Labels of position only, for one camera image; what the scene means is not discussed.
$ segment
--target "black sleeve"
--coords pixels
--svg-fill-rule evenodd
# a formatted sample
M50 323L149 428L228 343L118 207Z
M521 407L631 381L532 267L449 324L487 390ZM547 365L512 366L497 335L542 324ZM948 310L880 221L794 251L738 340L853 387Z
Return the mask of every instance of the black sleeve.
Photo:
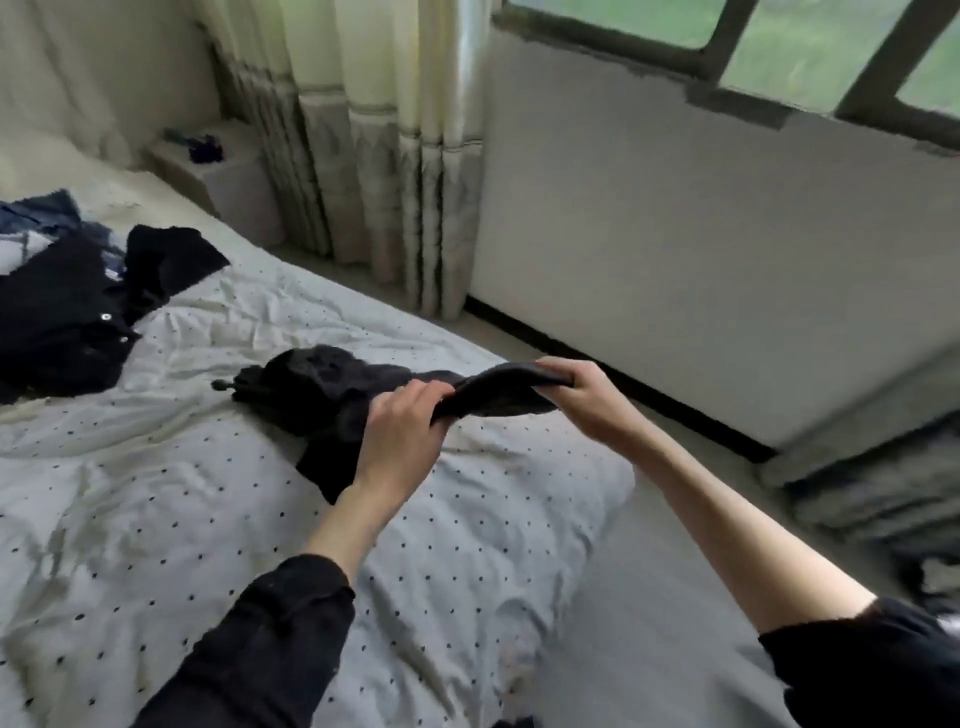
M134 728L308 728L339 668L353 598L329 559L287 559L244 590Z
M960 641L894 599L854 619L783 627L760 643L802 728L960 725Z

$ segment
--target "black baseboard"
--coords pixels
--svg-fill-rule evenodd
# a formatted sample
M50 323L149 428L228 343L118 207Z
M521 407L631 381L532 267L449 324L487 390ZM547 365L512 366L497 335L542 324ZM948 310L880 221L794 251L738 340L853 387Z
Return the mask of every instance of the black baseboard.
M527 326L522 321L518 321L513 316L508 316L503 311L497 310L493 306L478 301L472 296L467 297L464 304L464 310L471 313L478 319L483 319L489 324L493 324L511 336L516 337L525 344L529 344L534 349L550 354L551 356L563 356L568 359L590 359L596 361L592 356L579 352L573 347L568 346L562 341L557 341L551 336L547 336L542 331ZM664 417L676 420L684 427L692 429L694 432L703 435L718 445L735 452L746 458L752 463L765 463L767 460L777 454L777 451L769 446L757 442L749 435L717 422L712 417L708 417L700 410L694 409L681 401L668 397L663 392L659 392L653 387L637 381L632 376L627 376L613 367L597 361L600 368L607 373L617 389L623 392L631 400L635 400L650 407L655 412L659 412Z

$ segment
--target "wall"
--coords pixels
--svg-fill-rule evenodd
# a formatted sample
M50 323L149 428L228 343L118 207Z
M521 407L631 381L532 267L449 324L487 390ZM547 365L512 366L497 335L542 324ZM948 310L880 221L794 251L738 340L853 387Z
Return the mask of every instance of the wall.
M84 51L135 154L165 126L219 117L210 61L181 1L44 0Z
M960 334L960 159L496 32L471 294L767 445Z

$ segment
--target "floor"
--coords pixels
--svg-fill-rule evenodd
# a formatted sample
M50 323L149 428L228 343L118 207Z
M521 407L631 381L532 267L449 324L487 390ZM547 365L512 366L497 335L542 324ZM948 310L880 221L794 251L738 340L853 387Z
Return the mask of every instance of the floor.
M287 262L385 303L404 307L398 289L366 268L337 266L295 248L272 251ZM435 322L514 361L540 352L475 316ZM797 531L777 494L759 486L742 457L640 407L714 473ZM799 533L875 591L901 595L884 563L817 534ZM652 487L639 485L588 565L581 591L537 673L509 706L546 728L604 726L792 725L780 684L696 546Z

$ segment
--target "human hand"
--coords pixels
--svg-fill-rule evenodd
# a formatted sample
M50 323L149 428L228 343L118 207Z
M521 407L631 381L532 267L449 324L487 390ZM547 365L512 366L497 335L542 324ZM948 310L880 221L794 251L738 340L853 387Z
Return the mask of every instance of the human hand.
M537 363L544 369L569 375L571 387L538 387L577 428L591 440L633 459L637 436L653 427L592 361L546 356Z
M429 475L452 419L430 424L433 409L453 387L414 379L394 392L377 396L370 405L363 445L357 460L354 488L377 497L391 516Z

